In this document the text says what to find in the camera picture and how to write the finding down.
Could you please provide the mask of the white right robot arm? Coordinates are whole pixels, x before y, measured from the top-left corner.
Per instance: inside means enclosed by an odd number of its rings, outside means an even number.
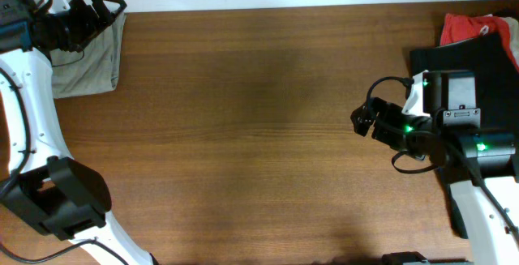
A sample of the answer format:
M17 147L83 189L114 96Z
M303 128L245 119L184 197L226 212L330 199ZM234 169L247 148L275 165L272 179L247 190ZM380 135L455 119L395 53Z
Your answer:
M518 262L518 142L513 132L481 125L471 71L423 71L397 78L398 106L370 92L351 114L354 132L441 170L453 219L467 236L473 264Z

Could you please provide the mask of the khaki green shorts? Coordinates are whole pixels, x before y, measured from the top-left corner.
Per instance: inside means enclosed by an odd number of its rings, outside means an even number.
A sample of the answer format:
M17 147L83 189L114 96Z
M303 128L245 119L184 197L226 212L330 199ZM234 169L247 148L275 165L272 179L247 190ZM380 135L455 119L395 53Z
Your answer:
M127 16L114 23L79 53L59 49L50 52L53 63L52 93L55 99L112 92L119 79L123 28Z

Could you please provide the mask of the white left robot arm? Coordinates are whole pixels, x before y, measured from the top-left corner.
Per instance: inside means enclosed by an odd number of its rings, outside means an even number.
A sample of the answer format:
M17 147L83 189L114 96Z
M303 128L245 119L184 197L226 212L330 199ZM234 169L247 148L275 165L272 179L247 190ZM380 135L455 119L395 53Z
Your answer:
M10 156L1 203L43 236L101 264L153 264L117 222L109 188L70 154L55 109L50 52L82 53L124 0L1 0L1 98Z

